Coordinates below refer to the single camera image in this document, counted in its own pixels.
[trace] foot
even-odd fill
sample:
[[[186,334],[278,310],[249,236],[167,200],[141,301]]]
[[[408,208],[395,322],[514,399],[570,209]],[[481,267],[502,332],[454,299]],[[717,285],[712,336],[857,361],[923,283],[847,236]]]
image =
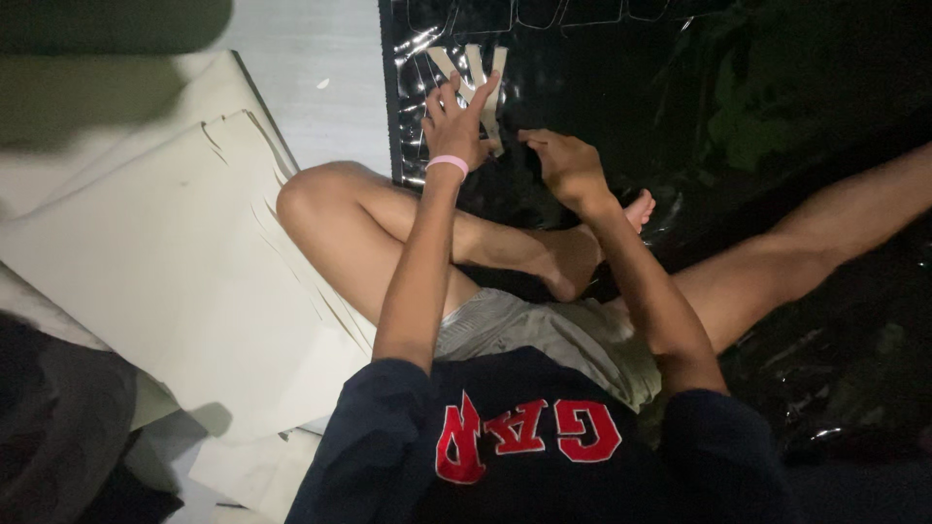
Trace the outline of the foot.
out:
[[[624,215],[640,233],[656,205],[650,191],[642,189],[637,200],[624,209]],[[581,225],[563,231],[530,231],[528,234],[546,248],[546,256],[536,261],[537,270],[531,272],[541,277],[560,302],[579,298],[592,281],[596,266],[605,260],[592,229]]]

